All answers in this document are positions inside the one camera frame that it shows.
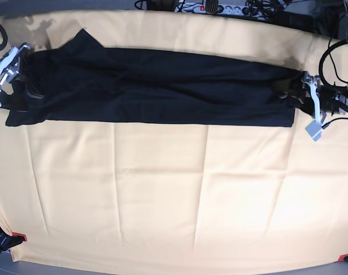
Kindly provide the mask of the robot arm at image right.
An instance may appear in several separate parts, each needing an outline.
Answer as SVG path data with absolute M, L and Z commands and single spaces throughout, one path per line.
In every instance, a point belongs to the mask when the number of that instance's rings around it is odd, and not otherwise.
M 274 23 L 292 30 L 284 65 L 294 73 L 272 94 L 326 128 L 327 115 L 348 116 L 348 1 L 274 1 Z

